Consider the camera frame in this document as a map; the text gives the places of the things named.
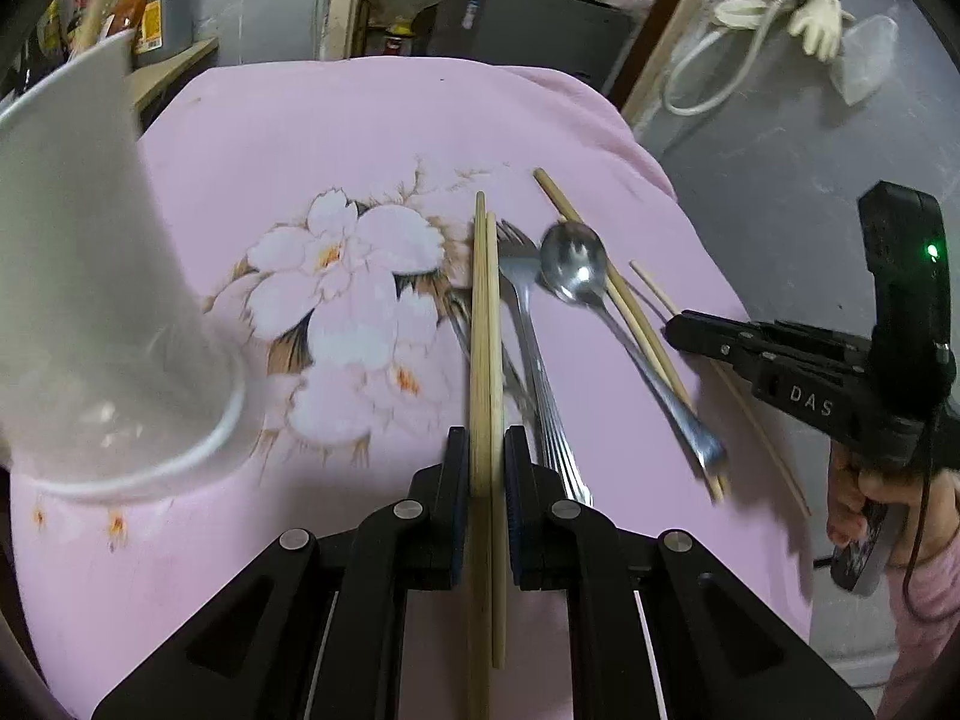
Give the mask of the person's right hand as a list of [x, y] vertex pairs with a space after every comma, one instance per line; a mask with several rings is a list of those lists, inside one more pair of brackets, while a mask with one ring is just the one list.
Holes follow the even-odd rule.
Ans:
[[[838, 548], [866, 536], [864, 512], [872, 504], [908, 507], [908, 518], [892, 550], [889, 564], [905, 567], [910, 559], [923, 499], [923, 480], [919, 476], [884, 476], [861, 470], [859, 458], [848, 447], [833, 442], [828, 472], [827, 535]], [[931, 479], [923, 536], [919, 541], [918, 561], [928, 561], [942, 553], [958, 532], [958, 479], [949, 470]]]

